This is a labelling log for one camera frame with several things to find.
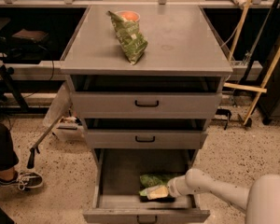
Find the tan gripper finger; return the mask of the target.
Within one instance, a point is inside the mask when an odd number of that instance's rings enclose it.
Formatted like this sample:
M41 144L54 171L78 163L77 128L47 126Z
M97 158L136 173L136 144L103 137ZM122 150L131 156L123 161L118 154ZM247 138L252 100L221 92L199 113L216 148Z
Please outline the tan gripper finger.
M149 200L165 198L168 195L169 195L168 188L164 185L155 186L147 189L147 198Z

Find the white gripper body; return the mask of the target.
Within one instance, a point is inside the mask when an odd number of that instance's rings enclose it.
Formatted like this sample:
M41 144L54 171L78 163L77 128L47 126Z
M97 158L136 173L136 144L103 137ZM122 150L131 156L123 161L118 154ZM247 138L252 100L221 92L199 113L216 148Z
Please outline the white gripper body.
M188 186L183 175L170 179L167 183L167 188L169 194L175 198L179 196L185 196L188 191Z

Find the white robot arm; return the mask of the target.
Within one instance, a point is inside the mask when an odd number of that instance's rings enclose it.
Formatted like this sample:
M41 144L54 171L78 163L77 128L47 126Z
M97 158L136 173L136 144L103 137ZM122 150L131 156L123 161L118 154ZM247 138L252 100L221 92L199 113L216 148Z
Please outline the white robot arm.
M259 177L250 188L219 181L197 168L145 189L149 200L210 193L245 214L245 224L280 224L280 175Z

